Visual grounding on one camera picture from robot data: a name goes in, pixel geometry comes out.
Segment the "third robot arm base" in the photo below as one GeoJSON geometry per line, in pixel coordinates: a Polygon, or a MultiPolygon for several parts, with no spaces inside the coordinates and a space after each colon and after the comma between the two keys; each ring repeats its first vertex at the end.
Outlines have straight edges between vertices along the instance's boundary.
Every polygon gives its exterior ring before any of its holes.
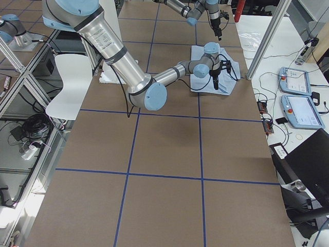
{"type": "Polygon", "coordinates": [[[1,38],[12,51],[32,52],[43,36],[28,33],[15,14],[5,14],[1,16],[1,38]]]}

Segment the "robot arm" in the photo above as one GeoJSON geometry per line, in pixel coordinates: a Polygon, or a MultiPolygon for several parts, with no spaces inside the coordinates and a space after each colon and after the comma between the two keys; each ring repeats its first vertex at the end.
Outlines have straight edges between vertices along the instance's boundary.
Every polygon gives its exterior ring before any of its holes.
{"type": "Polygon", "coordinates": [[[99,1],[43,1],[43,21],[50,28],[83,35],[127,84],[127,100],[149,111],[161,109],[167,100],[166,85],[183,76],[213,77],[218,89],[221,61],[219,45],[209,42],[199,60],[182,61],[155,76],[145,73],[128,52],[110,24],[99,1]]]}
{"type": "Polygon", "coordinates": [[[222,39],[222,29],[220,28],[221,18],[227,13],[220,11],[218,1],[196,1],[194,8],[185,5],[181,1],[177,0],[164,0],[154,1],[155,3],[165,4],[175,12],[179,13],[182,17],[186,18],[187,23],[191,26],[195,26],[199,18],[205,11],[208,13],[210,27],[214,32],[214,35],[220,41],[222,39]]]}

